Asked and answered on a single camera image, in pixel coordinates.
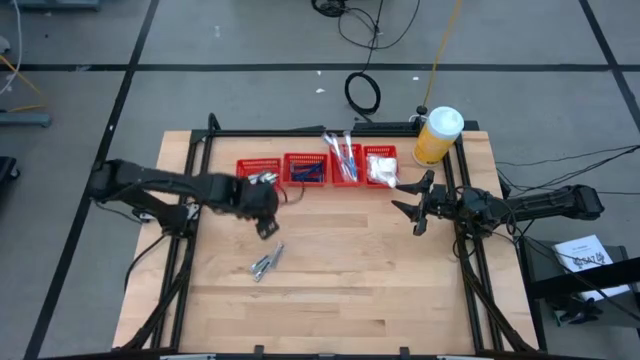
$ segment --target wire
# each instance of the wire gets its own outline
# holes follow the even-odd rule
[[[544,252],[542,252],[542,251],[540,251],[539,249],[535,248],[535,247],[534,247],[530,242],[534,242],[534,243],[536,243],[537,245],[542,246],[542,247],[546,248],[547,250],[549,250],[549,251],[551,251],[551,252],[555,253],[556,255],[564,256],[564,257],[571,258],[571,259],[576,259],[575,257],[569,256],[569,255],[565,255],[565,254],[562,254],[562,253],[559,253],[559,252],[555,251],[555,249],[552,249],[552,248],[550,248],[550,247],[548,247],[548,246],[544,245],[544,244],[543,244],[543,243],[541,243],[540,241],[538,241],[538,240],[536,240],[536,239],[534,239],[534,238],[532,238],[532,237],[530,237],[530,236],[525,236],[525,235],[524,235],[524,231],[520,230],[520,228],[518,228],[517,226],[515,227],[515,229],[516,229],[517,231],[519,231],[519,232],[520,232],[520,237],[518,238],[518,240],[520,240],[520,239],[522,239],[522,238],[524,238],[525,240],[528,240],[528,241],[525,241],[525,244],[526,244],[526,245],[529,245],[529,247],[530,247],[532,250],[534,250],[534,251],[538,252],[539,254],[541,254],[542,256],[546,257],[547,259],[549,259],[549,260],[551,260],[551,261],[553,261],[553,262],[557,263],[560,267],[564,268],[564,270],[565,270],[565,271],[567,271],[569,274],[571,274],[572,276],[574,276],[574,277],[576,278],[576,280],[580,281],[581,283],[583,283],[584,285],[586,285],[586,286],[587,286],[587,287],[589,287],[590,289],[595,290],[595,291],[596,291],[598,294],[600,294],[600,295],[601,295],[601,296],[602,296],[602,297],[603,297],[607,302],[609,302],[611,305],[613,305],[614,307],[616,307],[618,310],[620,310],[620,311],[622,311],[623,313],[625,313],[625,314],[629,315],[629,316],[630,316],[631,318],[633,318],[634,320],[640,321],[640,316],[638,316],[638,315],[634,314],[634,313],[633,313],[633,312],[631,312],[629,309],[625,308],[624,306],[620,305],[618,302],[616,302],[616,301],[614,301],[613,299],[611,299],[607,294],[605,294],[601,289],[599,289],[599,288],[598,288],[597,286],[595,286],[593,283],[591,283],[591,282],[587,281],[584,277],[582,277],[581,275],[579,275],[579,274],[578,274],[578,273],[576,273],[575,271],[573,271],[573,270],[569,269],[569,268],[568,268],[568,267],[566,267],[564,264],[562,264],[562,262],[560,262],[560,260],[559,260],[558,258],[551,257],[551,256],[549,256],[549,255],[545,254]],[[511,242],[514,246],[516,246],[516,245],[517,245],[517,241],[514,241],[513,239],[510,239],[509,237],[507,237],[507,236],[505,236],[505,235],[503,235],[503,234],[497,233],[497,232],[495,232],[495,231],[492,231],[491,233],[492,233],[492,234],[495,234],[495,235],[502,236],[503,238],[505,238],[505,239],[509,240],[509,242]],[[588,260],[588,259],[587,259],[587,261],[589,261],[589,262],[593,262],[593,263],[596,263],[596,264],[598,264],[598,265],[601,265],[600,263],[597,263],[597,262],[594,262],[594,261],[590,261],[590,260]]]
[[[297,198],[295,198],[295,199],[293,199],[291,201],[289,201],[289,197],[287,196],[287,192],[284,191],[284,189],[280,185],[277,185],[277,188],[280,189],[280,191],[282,191],[282,194],[284,195],[284,202],[281,202],[280,206],[297,204],[302,200],[302,198],[304,197],[305,187],[304,187],[304,182],[301,182],[301,184],[302,184],[302,190],[300,191],[300,195],[298,195]]]
[[[621,152],[621,153],[619,153],[617,155],[614,155],[614,156],[611,156],[611,157],[606,158],[604,160],[600,160],[598,162],[595,162],[595,163],[593,163],[593,164],[591,164],[591,165],[589,165],[589,166],[587,166],[585,168],[582,168],[580,170],[572,171],[572,172],[563,174],[561,176],[558,176],[558,177],[556,177],[554,179],[551,179],[551,180],[545,182],[544,184],[542,184],[540,186],[527,186],[527,187],[523,186],[523,187],[519,188],[520,186],[517,186],[516,184],[513,184],[513,182],[508,180],[508,178],[504,175],[504,173],[500,169],[498,169],[498,172],[503,177],[505,177],[505,180],[508,180],[508,182],[512,186],[514,186],[516,189],[521,191],[518,195],[516,195],[516,196],[520,196],[520,195],[525,194],[525,193],[527,193],[529,191],[532,191],[532,190],[544,189],[544,188],[546,188],[548,186],[558,185],[558,184],[563,183],[563,182],[565,182],[567,180],[573,179],[574,177],[580,176],[580,175],[585,174],[585,173],[587,173],[587,172],[589,172],[591,170],[594,170],[594,169],[596,169],[596,168],[598,168],[598,167],[600,167],[600,166],[602,166],[602,165],[604,165],[604,164],[606,164],[606,163],[608,163],[608,162],[610,162],[612,160],[615,160],[615,159],[617,159],[617,158],[619,158],[619,157],[621,157],[623,155],[631,154],[631,153],[635,152],[638,149],[640,149],[640,145],[633,145],[630,148],[626,148],[625,151],[623,151],[623,152]],[[619,192],[613,191],[613,192],[608,192],[608,193],[615,194],[615,193],[619,193]]]
[[[569,255],[565,255],[565,254],[561,254],[556,252],[555,250],[551,249],[550,247],[540,243],[538,240],[535,240],[533,238],[531,238],[530,236],[526,236],[525,237],[528,240],[533,240],[536,244],[538,244],[539,246],[542,246],[552,252],[554,252],[557,255],[560,256],[565,256],[568,258],[572,258],[575,259],[572,256]],[[599,289],[597,286],[595,286],[592,282],[588,281],[587,279],[585,279],[584,277],[582,277],[581,275],[579,275],[577,272],[569,269],[568,267],[566,267],[560,260],[558,260],[558,258],[556,257],[552,257],[549,256],[547,254],[545,254],[543,251],[541,251],[540,249],[537,249],[536,247],[532,246],[531,243],[526,242],[526,244],[529,245],[529,247],[536,251],[538,254],[544,256],[545,258],[549,259],[552,262],[555,262],[556,264],[558,264],[560,267],[562,267],[565,271],[567,271],[569,274],[571,274],[573,277],[576,278],[576,280],[580,281],[581,283],[583,283],[584,285],[586,285],[587,287],[589,287],[592,290],[595,290],[598,294],[600,294],[600,296],[602,296],[604,298],[605,301],[607,301],[608,303],[610,303],[611,305],[613,305],[615,308],[617,308],[618,310],[620,310],[621,312],[625,313],[626,315],[628,315],[629,317],[631,317],[632,319],[636,320],[636,321],[640,321],[640,316],[638,316],[637,314],[634,314],[631,310],[627,309],[626,307],[620,305],[620,303],[618,303],[617,301],[611,299],[611,297],[607,294],[604,293],[604,291],[602,291],[601,289]]]
[[[151,245],[149,245],[146,249],[142,250],[142,252],[133,259],[133,261],[131,262],[131,265],[129,265],[129,268],[127,269],[127,274],[124,277],[124,291],[127,291],[127,285],[129,284],[129,276],[131,276],[131,271],[133,271],[133,268],[136,266],[136,264],[140,261],[140,259],[142,259],[143,256],[145,256],[147,253],[149,253],[149,251],[151,251],[154,247],[160,244],[162,239],[164,239],[165,237],[167,237],[167,234],[163,233],[158,238],[158,240],[152,242]]]
[[[558,190],[558,188],[551,188],[551,187],[540,187],[540,186],[528,186],[528,185],[519,185],[519,184],[514,184],[505,174],[502,170],[497,169],[498,173],[500,173],[500,175],[504,178],[504,180],[507,182],[508,185],[510,185],[511,187],[513,187],[514,189],[523,191],[523,190],[527,190],[527,189],[536,189],[536,190]],[[635,195],[640,195],[640,192],[624,192],[624,191],[600,191],[600,190],[596,190],[598,192],[598,194],[605,194],[605,195],[631,195],[631,196],[635,196]]]
[[[509,165],[509,166],[534,166],[534,165],[540,165],[540,164],[549,163],[549,162],[561,162],[561,161],[565,161],[565,160],[578,159],[578,158],[582,158],[582,157],[585,157],[585,156],[602,154],[602,153],[606,153],[606,152],[627,150],[627,149],[634,148],[634,147],[637,147],[637,146],[640,146],[640,145],[627,145],[627,146],[621,146],[621,147],[612,148],[612,149],[604,149],[604,150],[592,151],[592,152],[579,154],[579,155],[565,156],[565,157],[557,158],[557,159],[540,160],[540,161],[536,161],[536,162],[532,162],[532,163],[517,164],[517,163],[508,162],[508,161],[496,161],[496,164]]]
[[[31,81],[29,81],[29,79],[27,79],[26,76],[24,76],[21,73],[19,73],[18,70],[16,68],[14,68],[13,65],[11,65],[11,63],[9,62],[9,60],[7,60],[7,58],[5,58],[4,56],[0,55],[0,60],[2,62],[4,62],[5,65],[7,65],[9,67],[9,69],[11,69],[11,71],[13,71],[14,75],[17,75],[20,78],[20,80],[22,80],[31,89],[33,89],[33,91],[35,91],[38,95],[40,95],[41,98],[44,99],[44,96],[42,95],[42,92],[40,91],[40,89],[38,89],[37,86],[33,85],[33,83]],[[21,107],[13,108],[13,109],[9,110],[8,112],[19,112],[19,111],[34,110],[34,109],[40,109],[40,108],[43,108],[43,107],[45,107],[45,105],[21,106]]]
[[[16,75],[20,71],[20,65],[22,64],[22,22],[20,19],[20,9],[18,8],[18,0],[13,0],[13,7],[16,9],[16,22],[18,25],[18,64],[16,65],[16,69],[13,74],[9,77],[9,80],[5,84],[5,86],[0,90],[0,95],[2,95],[8,88],[11,86],[13,79],[16,78]]]
[[[140,220],[138,220],[138,219],[136,219],[136,218],[133,218],[133,217],[131,217],[131,216],[129,216],[129,215],[127,215],[127,214],[123,213],[123,212],[120,212],[120,211],[115,210],[115,209],[109,209],[108,207],[105,207],[104,205],[100,204],[100,203],[99,203],[99,202],[97,202],[97,201],[94,201],[93,203],[94,203],[94,204],[96,205],[96,207],[97,207],[98,209],[100,209],[100,210],[104,210],[104,211],[107,211],[107,212],[110,212],[110,213],[113,213],[113,214],[120,215],[120,216],[122,216],[123,218],[125,218],[125,219],[127,219],[127,220],[129,220],[129,221],[131,221],[131,222],[133,222],[133,223],[136,223],[136,224],[138,224],[138,225],[142,225],[142,221],[140,221]]]
[[[382,92],[380,91],[380,86],[378,86],[378,83],[376,83],[376,81],[371,76],[365,74],[364,72],[367,71],[367,69],[369,68],[369,64],[371,63],[371,56],[373,55],[373,50],[375,49],[375,46],[378,42],[378,35],[380,32],[380,29],[378,28],[378,24],[380,23],[380,15],[382,14],[383,4],[384,4],[384,0],[380,0],[380,4],[378,6],[378,15],[376,16],[376,20],[373,23],[373,38],[371,39],[371,41],[369,41],[369,45],[368,45],[369,56],[367,57],[366,64],[364,65],[364,68],[361,71],[357,71],[349,74],[349,76],[347,76],[347,79],[344,82],[344,96],[347,98],[347,103],[349,103],[349,106],[351,106],[351,108],[355,112],[357,112],[360,116],[362,116],[365,120],[367,120],[370,123],[372,123],[373,121],[369,117],[367,117],[367,115],[375,114],[378,111],[378,108],[380,108],[380,101],[382,100]],[[361,9],[358,9],[358,11],[361,11],[362,13],[366,14],[369,17],[369,19],[373,21],[373,18],[366,11]],[[342,35],[342,30],[340,27],[340,19],[338,19],[338,29],[340,34]],[[350,86],[351,86],[351,82],[355,78],[364,79],[365,81],[367,81],[367,83],[369,83],[369,85],[373,89],[373,92],[376,95],[376,100],[373,106],[364,108],[356,104],[355,101],[353,101],[353,98],[351,97]]]
[[[418,10],[420,9],[420,2],[421,0],[417,0],[416,1],[416,8],[413,11],[413,14],[411,15],[411,20],[409,20],[409,23],[407,24],[407,27],[404,29],[404,31],[400,34],[400,36],[392,41],[391,43],[389,43],[388,45],[375,45],[373,46],[373,50],[385,50],[385,49],[389,49],[391,47],[393,47],[394,45],[396,45],[397,43],[400,42],[400,40],[402,40],[402,38],[407,34],[407,32],[409,31],[409,29],[411,28],[411,26],[413,25],[413,22],[416,19],[416,16],[418,15]],[[363,13],[365,16],[367,16],[369,18],[369,20],[371,21],[371,24],[375,24],[375,22],[373,21],[373,18],[371,17],[371,15],[369,15],[369,13],[367,13],[366,11],[360,9],[360,8],[351,8],[351,7],[345,7],[344,8],[344,12],[342,15],[353,15],[356,18],[358,18],[360,20],[360,22],[362,22],[372,33],[375,34],[375,26],[371,27],[367,24],[367,22],[362,19],[360,16],[358,16],[357,14],[355,14],[354,12],[361,12]],[[359,43],[355,40],[350,39],[349,37],[347,37],[343,32],[342,32],[342,16],[340,16],[338,18],[338,33],[340,34],[340,36],[342,36],[343,39],[347,40],[348,42],[352,43],[353,45],[365,48],[365,49],[370,49],[372,46],[367,44],[362,44]]]
[[[442,52],[444,51],[444,48],[447,45],[449,34],[451,33],[453,24],[456,22],[456,19],[458,18],[458,13],[460,12],[461,5],[462,5],[462,0],[456,0],[456,4],[453,7],[453,13],[449,18],[449,24],[447,25],[447,30],[442,36],[442,42],[440,42],[440,47],[438,48],[438,52],[436,53],[436,59],[433,61],[433,66],[431,67],[431,73],[429,74],[429,84],[427,85],[427,93],[424,96],[424,101],[422,102],[422,106],[426,107],[427,102],[429,101],[429,95],[431,95],[431,88],[433,87],[433,83],[436,79],[436,68],[438,67],[438,62],[440,61],[440,55],[442,55]]]
[[[459,241],[458,241],[458,239],[455,239],[455,240],[453,241],[453,246],[452,246],[452,248],[451,248],[451,252],[453,252],[453,256],[455,256],[455,257],[456,257],[456,259],[459,259],[459,260],[463,260],[463,261],[469,260],[469,259],[471,258],[471,256],[472,256],[473,254],[475,254],[475,253],[476,253],[476,248],[475,248],[475,246],[473,247],[473,249],[471,249],[471,252],[470,252],[470,253],[468,253],[468,254],[467,254],[467,256],[465,256],[465,257],[463,258],[463,257],[461,257],[461,256],[460,256],[460,254],[458,254],[458,253],[456,252],[456,248],[458,247],[458,242],[459,242]]]

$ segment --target red basket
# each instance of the red basket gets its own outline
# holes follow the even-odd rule
[[[345,153],[347,149],[347,145],[341,144],[340,151]],[[333,186],[338,187],[356,187],[364,184],[364,179],[367,176],[365,173],[365,168],[363,164],[362,158],[362,145],[360,144],[351,144],[351,150],[353,151],[353,157],[356,162],[356,173],[358,174],[358,181],[344,181],[342,178],[342,172],[340,171],[340,163],[338,162],[338,158],[333,151],[331,153],[331,180],[333,182]]]
[[[327,183],[327,177],[329,176],[327,154],[284,154],[284,164],[282,168],[282,182],[289,186],[324,186]],[[320,182],[301,182],[291,180],[291,172],[294,165],[313,165],[322,163],[322,181]]]
[[[371,181],[369,179],[369,162],[367,161],[367,156],[369,154],[372,155],[378,155],[378,156],[382,156],[382,157],[392,157],[392,158],[398,158],[398,155],[396,153],[396,147],[393,145],[377,145],[377,146],[365,146],[364,147],[364,162],[365,162],[365,166],[367,167],[367,172],[365,174],[366,179],[367,179],[367,186],[371,187],[371,188],[380,188],[380,189],[388,189],[389,186],[387,186],[386,184],[381,184],[375,181]]]
[[[278,174],[276,185],[280,184],[280,159],[241,159],[236,163],[238,177],[248,177],[266,171]]]

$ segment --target black metal frame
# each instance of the black metal frame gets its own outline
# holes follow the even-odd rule
[[[357,127],[352,132],[353,136],[356,137],[416,137],[419,134],[419,129],[416,129],[415,126],[411,126],[411,124],[406,123],[402,129],[395,129],[384,131],[380,129],[379,125],[373,125],[373,129],[365,127]],[[478,124],[475,121],[470,121],[465,123],[465,130],[477,130]],[[320,134],[324,131],[321,127],[313,127],[308,129],[298,129],[298,130],[290,130],[290,131],[238,131],[238,130],[221,130],[217,121],[215,121],[215,117],[210,115],[209,117],[209,129],[207,130],[193,130],[191,133],[189,150],[187,153],[187,159],[185,164],[185,174],[190,174],[193,171],[195,157],[197,148],[201,142],[204,142],[204,151],[202,154],[202,163],[200,166],[200,171],[208,171],[209,170],[209,162],[211,151],[213,149],[213,140],[215,137],[316,137],[320,136]],[[462,177],[463,185],[468,186],[471,182],[469,177],[469,171],[466,163],[466,156],[464,153],[464,145],[462,142],[462,138],[460,137],[458,141],[456,141],[456,153],[458,158],[458,164],[460,167],[460,173]],[[451,165],[451,157],[449,153],[445,155],[443,160],[444,172],[447,182],[447,187],[449,189],[455,189],[455,180],[453,176],[453,169]],[[449,191],[449,196],[456,197],[457,194],[455,191]],[[184,203],[186,199],[181,198],[180,201]],[[185,258],[183,260],[183,267],[186,266],[187,274],[186,281],[183,281],[181,288],[177,291],[177,304],[175,309],[175,317],[174,323],[171,332],[171,340],[169,347],[160,347],[162,343],[162,333],[164,328],[164,314],[160,317],[160,320],[157,322],[156,328],[153,329],[153,337],[150,343],[150,349],[144,350],[136,350],[136,349],[120,349],[111,353],[101,353],[101,354],[85,354],[85,355],[77,355],[65,357],[64,359],[75,360],[75,359],[159,359],[162,355],[176,355],[179,354],[179,346],[180,346],[180,337],[182,332],[182,325],[184,320],[184,313],[186,311],[186,300],[189,289],[189,277],[190,271],[193,265],[193,258],[195,252],[195,245],[197,239],[197,228],[199,225],[199,218],[194,220],[191,224],[193,236],[187,238],[187,248],[185,250]],[[456,239],[461,238],[461,234],[459,229],[456,229]],[[173,273],[175,271],[175,264],[177,263],[178,257],[178,249],[179,249],[179,239],[172,239],[172,243],[169,249],[167,264],[165,268],[165,276],[163,278],[162,292],[161,297],[171,295],[169,288],[175,281],[173,280]],[[461,256],[468,255],[467,248],[465,245],[465,241],[458,241],[458,251]],[[476,257],[478,260],[478,273],[480,274],[480,279],[482,282],[483,288],[491,294],[491,285],[489,280],[488,269],[486,266],[486,257],[484,251],[478,252],[476,250]],[[461,261],[461,270],[464,271],[473,271],[471,265],[468,261]],[[469,311],[469,325],[471,334],[473,337],[475,356],[490,356],[495,359],[582,359],[577,357],[563,357],[563,356],[555,356],[555,355],[547,355],[543,353],[521,353],[521,352],[504,352],[502,349],[502,339],[500,335],[500,331],[495,325],[493,319],[488,317],[489,324],[492,327],[492,342],[494,345],[494,349],[488,350],[484,349],[482,343],[482,330],[480,327],[480,320],[478,317],[477,303],[475,299],[474,291],[471,289],[469,284],[465,282],[465,297],[467,301],[467,308]],[[408,360],[408,359],[437,359],[439,358],[436,355],[411,355],[409,352],[409,348],[401,347],[399,348],[399,355],[339,355],[339,354],[265,354],[263,345],[256,345],[253,353],[246,354],[215,354],[215,359],[389,359],[389,360]]]
[[[208,164],[210,159],[210,153],[212,150],[213,140],[215,137],[319,137],[325,130],[322,128],[314,127],[309,129],[298,129],[298,130],[221,130],[219,126],[212,126],[211,118],[210,118],[210,128],[207,130],[193,130],[191,133],[191,139],[189,144],[189,150],[187,153],[186,165],[185,165],[185,173],[191,173],[193,171],[193,166],[195,162],[196,149],[201,141],[204,140],[204,152],[202,154],[202,166],[200,171],[207,171]],[[381,124],[373,124],[373,126],[357,126],[352,131],[352,136],[354,137],[416,137],[419,134],[419,129],[411,126],[409,123],[403,124],[404,126],[398,126],[397,123],[394,124],[393,129],[389,129],[388,127],[385,130],[384,125]],[[468,130],[477,130],[478,123],[475,121],[468,121],[465,123],[465,129]],[[460,172],[463,175],[463,183],[465,185],[470,184],[469,179],[469,171],[466,163],[466,157],[464,154],[464,147],[460,138],[459,142],[456,142],[456,153],[458,154],[458,163],[460,166]],[[451,160],[449,154],[445,156],[444,160],[444,171],[445,176],[447,178],[447,186],[450,189],[455,188],[455,182],[453,179],[453,170],[451,167]],[[187,247],[193,250],[195,248],[195,238],[187,240]],[[169,253],[167,256],[167,264],[165,267],[165,274],[162,280],[162,292],[161,296],[166,295],[167,288],[169,284],[171,284],[171,280],[173,278],[173,272],[175,268],[175,264],[177,263],[178,257],[178,248],[179,248],[179,239],[172,239]],[[460,254],[464,256],[467,254],[466,246],[464,246],[464,242],[458,242]],[[485,284],[485,289],[491,293],[491,285],[489,283],[489,273],[488,268],[486,266],[486,257],[484,251],[478,252],[476,250],[476,258],[478,260],[478,264],[484,264],[484,266],[480,266],[478,272],[480,274],[480,278]],[[171,341],[170,348],[179,349],[180,346],[180,333],[182,330],[182,322],[184,319],[184,313],[186,310],[186,297],[188,293],[189,282],[186,281],[183,288],[180,290],[178,294],[178,301],[175,309],[175,317],[173,328],[171,332]],[[469,319],[470,319],[470,327],[471,333],[473,337],[474,349],[476,353],[484,350],[484,345],[482,341],[482,330],[480,328],[480,320],[478,316],[478,309],[475,300],[475,295],[473,290],[465,284],[465,296],[467,299],[467,307],[469,311]],[[497,327],[489,318],[489,324],[492,327],[492,341],[494,350],[502,350],[502,338],[500,336]],[[158,323],[157,327],[154,329],[153,338],[151,342],[152,348],[157,348],[162,343],[162,335],[164,328],[164,317]]]

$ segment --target plastic bottle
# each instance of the plastic bottle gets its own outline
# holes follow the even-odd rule
[[[414,160],[422,166],[437,164],[463,128],[464,118],[457,110],[448,106],[433,109],[413,149]]]

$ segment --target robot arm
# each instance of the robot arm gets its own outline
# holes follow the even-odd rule
[[[434,173],[428,170],[420,182],[398,185],[396,189],[410,194],[422,193],[417,206],[399,201],[392,203],[416,223],[414,235],[422,235],[427,228],[426,215],[464,222],[470,233],[490,236],[499,225],[523,220],[565,216],[571,219],[595,220],[604,207],[598,193],[585,185],[565,186],[537,195],[503,200],[489,192],[462,187],[459,200],[455,200],[445,185],[433,184]]]
[[[98,202],[122,201],[155,217],[163,230],[177,236],[193,213],[189,207],[166,204],[147,191],[184,195],[218,214],[234,214],[239,219],[258,220],[260,238],[278,230],[275,214],[278,194],[268,183],[251,184],[246,178],[227,174],[181,175],[144,168],[123,160],[97,164],[89,179],[89,194]]]

